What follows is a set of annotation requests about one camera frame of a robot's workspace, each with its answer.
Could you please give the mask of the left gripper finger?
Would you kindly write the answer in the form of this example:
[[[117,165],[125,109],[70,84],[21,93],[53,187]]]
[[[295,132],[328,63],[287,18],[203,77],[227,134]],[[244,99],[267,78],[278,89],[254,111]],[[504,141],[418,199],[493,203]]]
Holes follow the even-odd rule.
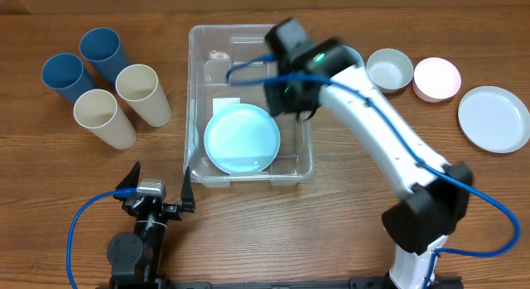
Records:
[[[130,172],[118,183],[116,190],[123,190],[127,188],[137,188],[141,171],[141,164],[136,161]]]
[[[181,212],[195,212],[195,197],[191,186],[189,167],[185,169],[184,180],[181,187]]]

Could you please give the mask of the light blue plate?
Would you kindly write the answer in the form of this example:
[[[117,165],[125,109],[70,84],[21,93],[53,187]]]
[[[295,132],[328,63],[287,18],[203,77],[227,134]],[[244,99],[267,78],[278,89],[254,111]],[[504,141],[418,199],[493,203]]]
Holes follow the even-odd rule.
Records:
[[[253,104],[234,104],[208,122],[204,147],[209,159],[227,174],[257,172],[272,164],[281,146],[275,120]]]

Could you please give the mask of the grey bowl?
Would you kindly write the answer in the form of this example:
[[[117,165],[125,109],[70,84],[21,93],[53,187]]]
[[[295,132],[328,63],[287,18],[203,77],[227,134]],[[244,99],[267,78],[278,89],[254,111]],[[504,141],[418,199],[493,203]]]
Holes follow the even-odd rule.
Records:
[[[375,51],[368,58],[366,67],[369,78],[385,94],[406,88],[414,73],[414,66],[409,57],[391,48]]]

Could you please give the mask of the pink bowl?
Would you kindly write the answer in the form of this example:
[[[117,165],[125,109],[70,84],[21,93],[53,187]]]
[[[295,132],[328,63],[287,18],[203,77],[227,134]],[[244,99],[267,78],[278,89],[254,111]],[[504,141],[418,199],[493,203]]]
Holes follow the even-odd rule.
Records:
[[[460,72],[448,60],[429,57],[415,67],[412,88],[424,101],[438,103],[451,99],[459,92],[460,87]]]

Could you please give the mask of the grey plate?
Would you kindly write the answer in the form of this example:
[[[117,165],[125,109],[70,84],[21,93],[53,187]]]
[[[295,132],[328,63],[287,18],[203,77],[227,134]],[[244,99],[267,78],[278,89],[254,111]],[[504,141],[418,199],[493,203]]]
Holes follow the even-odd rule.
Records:
[[[527,106],[497,86],[479,86],[466,93],[457,117],[464,135],[488,152],[515,152],[529,140]]]

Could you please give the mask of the light blue bowl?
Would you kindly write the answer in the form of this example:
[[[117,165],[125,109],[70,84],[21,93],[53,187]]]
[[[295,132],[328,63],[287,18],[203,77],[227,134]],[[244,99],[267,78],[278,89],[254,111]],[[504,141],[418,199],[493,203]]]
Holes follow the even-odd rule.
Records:
[[[350,55],[354,58],[355,66],[358,67],[358,68],[363,68],[364,67],[364,59],[360,55],[360,53],[358,53],[355,49],[353,49],[353,48],[351,48],[349,46],[346,46],[346,49],[350,53]]]

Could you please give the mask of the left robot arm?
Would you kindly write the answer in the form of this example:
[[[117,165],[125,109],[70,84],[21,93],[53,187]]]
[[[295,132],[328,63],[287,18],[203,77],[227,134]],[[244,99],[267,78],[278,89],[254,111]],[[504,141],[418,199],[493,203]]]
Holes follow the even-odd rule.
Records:
[[[183,213],[195,211],[190,170],[186,169],[181,188],[181,203],[165,202],[166,184],[162,180],[140,179],[141,165],[116,186],[113,198],[136,219],[131,233],[120,233],[108,243],[111,288],[172,288],[168,277],[159,273],[167,222],[181,221]]]

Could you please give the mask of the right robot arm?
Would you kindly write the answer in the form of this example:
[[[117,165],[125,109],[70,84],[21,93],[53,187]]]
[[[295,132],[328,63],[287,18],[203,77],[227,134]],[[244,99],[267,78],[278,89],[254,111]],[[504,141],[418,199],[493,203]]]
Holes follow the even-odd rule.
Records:
[[[376,161],[398,203],[382,215],[383,226],[397,245],[383,288],[461,288],[458,277],[438,277],[430,269],[442,247],[465,216],[470,194],[422,167],[466,185],[473,176],[463,163],[450,165],[424,143],[371,83],[362,60],[340,40],[316,44],[300,22],[286,19],[274,26],[265,42],[277,61],[279,75],[316,75],[323,82],[286,81],[264,85],[273,116],[330,110]]]

